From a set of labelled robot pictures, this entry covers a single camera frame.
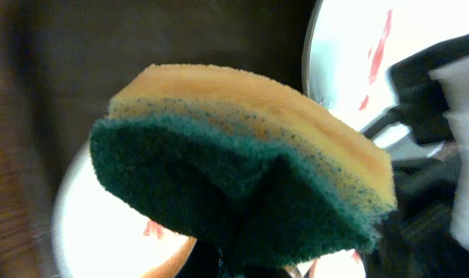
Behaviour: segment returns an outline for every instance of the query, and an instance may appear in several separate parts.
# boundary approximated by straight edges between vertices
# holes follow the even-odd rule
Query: kitchen sponge
[[[100,183],[222,249],[236,272],[371,249],[396,207],[389,156],[315,102],[217,66],[150,66],[93,127]]]

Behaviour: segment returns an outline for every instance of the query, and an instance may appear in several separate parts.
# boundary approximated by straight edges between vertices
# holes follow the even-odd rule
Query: green scouring pad
[[[150,66],[93,127],[113,195],[223,250],[233,270],[371,249],[389,156],[297,91],[217,66]]]

